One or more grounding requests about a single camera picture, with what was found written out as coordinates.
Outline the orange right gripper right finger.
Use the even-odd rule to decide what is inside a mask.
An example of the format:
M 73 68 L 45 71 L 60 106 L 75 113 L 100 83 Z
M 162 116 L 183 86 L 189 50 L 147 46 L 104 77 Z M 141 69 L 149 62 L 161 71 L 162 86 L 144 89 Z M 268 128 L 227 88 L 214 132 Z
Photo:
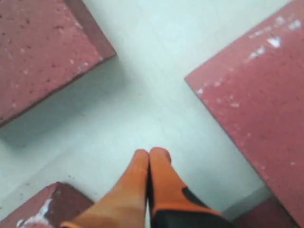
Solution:
M 152 228 L 222 228 L 223 217 L 201 202 L 187 198 L 188 186 L 161 147 L 149 152 L 149 204 Z

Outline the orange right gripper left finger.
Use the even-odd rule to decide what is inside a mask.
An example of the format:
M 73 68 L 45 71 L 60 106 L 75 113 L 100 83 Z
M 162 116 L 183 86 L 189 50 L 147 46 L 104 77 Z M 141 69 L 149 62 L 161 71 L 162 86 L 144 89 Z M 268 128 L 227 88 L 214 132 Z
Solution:
M 146 214 L 146 185 L 149 155 L 136 150 L 124 174 L 96 204 L 62 228 L 143 228 Z

